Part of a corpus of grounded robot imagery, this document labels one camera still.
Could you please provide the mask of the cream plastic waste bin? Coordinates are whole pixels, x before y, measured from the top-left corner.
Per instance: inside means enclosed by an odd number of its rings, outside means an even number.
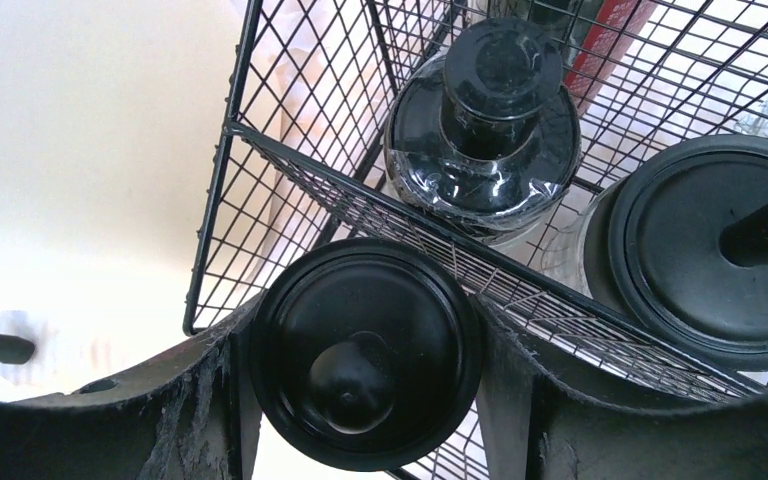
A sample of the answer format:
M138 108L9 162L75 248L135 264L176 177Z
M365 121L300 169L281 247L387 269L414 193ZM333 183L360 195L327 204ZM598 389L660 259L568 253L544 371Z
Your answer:
M0 1L0 308L179 315L241 17Z

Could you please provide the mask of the dark sauce bottle black cap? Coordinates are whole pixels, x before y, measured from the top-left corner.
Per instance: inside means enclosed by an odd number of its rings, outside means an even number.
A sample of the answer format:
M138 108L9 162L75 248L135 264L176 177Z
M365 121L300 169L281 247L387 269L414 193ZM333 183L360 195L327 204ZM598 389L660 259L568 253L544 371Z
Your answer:
M584 114L651 18L652 1L536 1L527 17L562 43L564 84Z

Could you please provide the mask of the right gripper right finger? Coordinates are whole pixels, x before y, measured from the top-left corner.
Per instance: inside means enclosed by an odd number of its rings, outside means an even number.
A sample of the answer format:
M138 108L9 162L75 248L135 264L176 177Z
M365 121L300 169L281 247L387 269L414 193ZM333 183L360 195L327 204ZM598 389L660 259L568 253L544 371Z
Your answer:
M524 334L487 301L477 410L494 479L768 479L768 392L699 402Z

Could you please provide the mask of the spice jar labelled black lid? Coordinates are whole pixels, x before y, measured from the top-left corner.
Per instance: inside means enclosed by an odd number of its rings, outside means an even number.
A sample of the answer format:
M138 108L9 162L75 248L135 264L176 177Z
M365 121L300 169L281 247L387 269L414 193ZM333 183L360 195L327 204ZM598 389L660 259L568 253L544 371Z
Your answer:
M398 199L498 246L543 222L581 165L581 132L548 31L482 20L407 81L384 137Z

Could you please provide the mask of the spice jar round black lid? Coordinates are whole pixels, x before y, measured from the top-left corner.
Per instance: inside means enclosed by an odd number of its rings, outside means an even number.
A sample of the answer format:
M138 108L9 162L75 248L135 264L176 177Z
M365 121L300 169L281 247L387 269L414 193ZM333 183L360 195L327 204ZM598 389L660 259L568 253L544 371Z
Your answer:
M686 140L599 194L539 269L668 344L768 371L767 205L767 138Z

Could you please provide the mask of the black wire rack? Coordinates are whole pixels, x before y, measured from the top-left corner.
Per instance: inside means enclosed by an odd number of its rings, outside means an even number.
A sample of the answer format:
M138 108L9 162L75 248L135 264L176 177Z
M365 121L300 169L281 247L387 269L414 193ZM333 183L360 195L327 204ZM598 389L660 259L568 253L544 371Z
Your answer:
M428 255L472 304L487 301L524 334L621 379L707 403L768 392L768 371L724 368L668 344L539 269L559 230L654 155L699 137L747 135L735 130L738 116L768 96L768 1L652 1L654 13L596 99L584 114L576 109L582 161L566 195L526 234L485 244L405 204L390 188L384 137L407 81L482 20L538 24L527 17L534 2L240 2L241 37L184 332L202 332L249 301L257 309L272 283L306 253L376 238ZM562 43L546 30L561 53L567 88ZM768 205L754 224L768 226ZM466 417L439 447L372 472L494 479L478 417L479 387Z

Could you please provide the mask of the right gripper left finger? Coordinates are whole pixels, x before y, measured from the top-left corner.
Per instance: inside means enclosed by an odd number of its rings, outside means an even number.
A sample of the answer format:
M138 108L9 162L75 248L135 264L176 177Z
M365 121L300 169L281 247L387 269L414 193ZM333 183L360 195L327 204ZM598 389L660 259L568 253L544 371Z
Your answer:
M249 479L256 304L71 394L0 402L0 479Z

